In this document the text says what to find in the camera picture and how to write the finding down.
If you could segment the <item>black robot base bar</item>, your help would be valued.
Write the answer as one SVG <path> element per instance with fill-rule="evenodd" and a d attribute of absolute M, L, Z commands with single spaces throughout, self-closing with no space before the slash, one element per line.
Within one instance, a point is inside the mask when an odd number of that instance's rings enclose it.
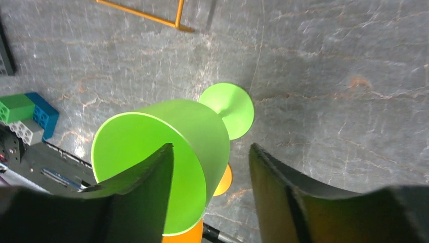
<path fill-rule="evenodd" d="M 90 163 L 48 142 L 25 145 L 1 126 L 1 184 L 69 195 L 95 185 Z"/>

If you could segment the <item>green grey blue bricks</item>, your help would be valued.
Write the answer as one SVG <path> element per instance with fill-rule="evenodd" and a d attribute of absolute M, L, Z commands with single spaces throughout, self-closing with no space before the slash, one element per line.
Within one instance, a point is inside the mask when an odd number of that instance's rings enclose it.
<path fill-rule="evenodd" d="M 1 123 L 26 145 L 52 138 L 59 112 L 37 92 L 1 96 Z"/>

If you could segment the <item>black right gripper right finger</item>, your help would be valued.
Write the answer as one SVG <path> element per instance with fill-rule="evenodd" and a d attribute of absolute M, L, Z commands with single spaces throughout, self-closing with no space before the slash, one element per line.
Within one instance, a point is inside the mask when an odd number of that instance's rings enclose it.
<path fill-rule="evenodd" d="M 254 143 L 249 169 L 263 242 L 428 242 L 428 187 L 340 189 Z"/>

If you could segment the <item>yellow plastic wine glass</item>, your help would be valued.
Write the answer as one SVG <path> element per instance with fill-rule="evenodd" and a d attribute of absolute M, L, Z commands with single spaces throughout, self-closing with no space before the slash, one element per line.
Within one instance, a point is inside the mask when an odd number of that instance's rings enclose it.
<path fill-rule="evenodd" d="M 232 170 L 227 164 L 226 170 L 213 194 L 218 196 L 225 193 L 232 184 Z M 203 223 L 200 219 L 195 226 L 185 233 L 174 236 L 164 236 L 161 242 L 238 242 L 236 239 L 222 233 L 218 229 Z"/>

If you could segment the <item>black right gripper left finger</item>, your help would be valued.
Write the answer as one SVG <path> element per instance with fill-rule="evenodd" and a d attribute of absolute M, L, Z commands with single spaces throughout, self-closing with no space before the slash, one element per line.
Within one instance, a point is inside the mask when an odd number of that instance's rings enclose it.
<path fill-rule="evenodd" d="M 174 147 L 79 193 L 1 188 L 1 242 L 161 242 Z"/>

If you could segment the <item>grey building baseplate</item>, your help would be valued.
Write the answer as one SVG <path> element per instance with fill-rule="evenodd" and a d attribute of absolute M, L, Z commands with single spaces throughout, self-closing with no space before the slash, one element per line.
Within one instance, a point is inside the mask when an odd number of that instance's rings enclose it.
<path fill-rule="evenodd" d="M 16 71 L 15 60 L 1 22 L 1 76 L 14 76 Z"/>

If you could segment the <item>green plastic wine glass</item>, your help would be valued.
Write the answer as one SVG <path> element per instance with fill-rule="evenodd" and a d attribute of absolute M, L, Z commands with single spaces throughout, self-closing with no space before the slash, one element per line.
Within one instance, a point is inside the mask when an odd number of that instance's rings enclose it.
<path fill-rule="evenodd" d="M 163 234 L 184 233 L 213 197 L 227 168 L 231 140 L 249 131 L 253 119 L 249 94 L 230 83 L 210 86 L 198 101 L 167 100 L 117 114 L 95 134 L 94 176 L 105 181 L 171 143 L 174 169 Z"/>

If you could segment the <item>gold wire wine glass rack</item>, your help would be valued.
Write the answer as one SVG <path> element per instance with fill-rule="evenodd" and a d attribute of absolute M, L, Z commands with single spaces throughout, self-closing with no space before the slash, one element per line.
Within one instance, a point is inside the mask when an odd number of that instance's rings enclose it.
<path fill-rule="evenodd" d="M 99 4 L 103 4 L 105 6 L 109 6 L 111 8 L 117 9 L 117 10 L 121 10 L 121 11 L 126 12 L 126 13 L 130 13 L 130 14 L 133 14 L 133 15 L 136 15 L 136 16 L 139 16 L 139 17 L 142 17 L 145 19 L 149 19 L 151 21 L 154 21 L 154 22 L 175 28 L 175 29 L 182 31 L 182 32 L 188 32 L 188 33 L 194 33 L 195 32 L 194 29 L 181 24 L 183 7 L 184 7 L 184 3 L 185 3 L 184 0 L 178 1 L 177 13 L 176 13 L 176 17 L 175 17 L 174 21 L 169 21 L 169 20 L 161 18 L 161 17 L 157 17 L 157 16 L 154 16 L 154 15 L 142 12 L 142 11 L 138 11 L 138 10 L 135 10 L 135 9 L 114 3 L 112 1 L 96 0 L 96 2 Z"/>

